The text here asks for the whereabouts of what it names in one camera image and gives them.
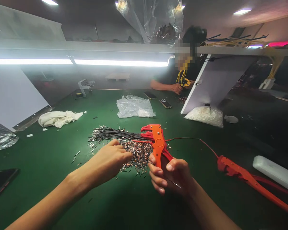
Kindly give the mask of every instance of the worker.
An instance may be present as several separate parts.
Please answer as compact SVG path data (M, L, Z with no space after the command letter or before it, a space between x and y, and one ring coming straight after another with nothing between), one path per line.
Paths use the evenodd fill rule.
M123 164L129 162L131 158L132 153L124 150L118 140L112 140L87 163L71 172L51 193L7 229L49 229L68 207L91 189L115 177ZM152 163L149 164L150 176L154 188L162 195L166 187L181 194L204 229L240 229L192 178L186 161L174 158L162 169L153 165L156 160L152 155L150 155L150 161ZM179 173L180 177L175 177L175 173ZM180 184L181 188L172 186L173 184L163 179L163 175Z
M187 74L185 77L190 81L190 85L184 88L191 89L200 71L200 62L196 52L196 47L206 40L206 36L206 29L194 26L189 27L182 38L182 44L179 44L178 42L176 51L179 49L179 46L189 46L190 53L175 52L175 58L170 58L169 60L167 71L165 73L155 75L154 79L152 79L150 82L150 87L155 90L172 91L180 95L183 91L183 87L179 84L179 82L177 82L177 77L180 70L184 70L183 66L189 59L186 72Z

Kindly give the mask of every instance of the yellow cable bundle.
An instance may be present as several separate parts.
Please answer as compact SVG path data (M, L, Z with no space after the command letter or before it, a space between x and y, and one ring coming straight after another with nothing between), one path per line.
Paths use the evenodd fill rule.
M284 57L280 56L276 49L268 46L267 42L264 41L248 41L239 38L227 38L228 40L220 41L220 42L212 42L209 44L205 44L205 46L226 46L226 45L234 45L237 47L248 47L251 45L262 44L264 49L264 54L268 56L272 60L272 68L270 74L267 79L274 79L274 76L280 67Z

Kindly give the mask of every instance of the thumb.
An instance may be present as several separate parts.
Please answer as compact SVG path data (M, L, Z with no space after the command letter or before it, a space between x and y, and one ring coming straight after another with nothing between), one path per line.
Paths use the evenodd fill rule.
M173 172L173 171L177 171L177 170L181 170L181 172L187 176L188 174L190 174L189 171L189 165L188 163L183 160L183 159L172 159L167 165L166 165L166 169L169 172Z

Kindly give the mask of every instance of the right hand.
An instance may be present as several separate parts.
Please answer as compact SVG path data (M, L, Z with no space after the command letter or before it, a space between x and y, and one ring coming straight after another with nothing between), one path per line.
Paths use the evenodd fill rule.
M180 86L180 84L176 83L173 85L169 85L169 90L180 95L180 93L182 91L182 87Z
M156 159L153 154L150 154L149 160L155 164ZM188 163L182 159L172 159L170 162L165 157L161 157L161 168L148 164L150 169L151 183L155 190L161 195L165 194L165 188L169 188L183 196L190 193L194 179L190 174Z

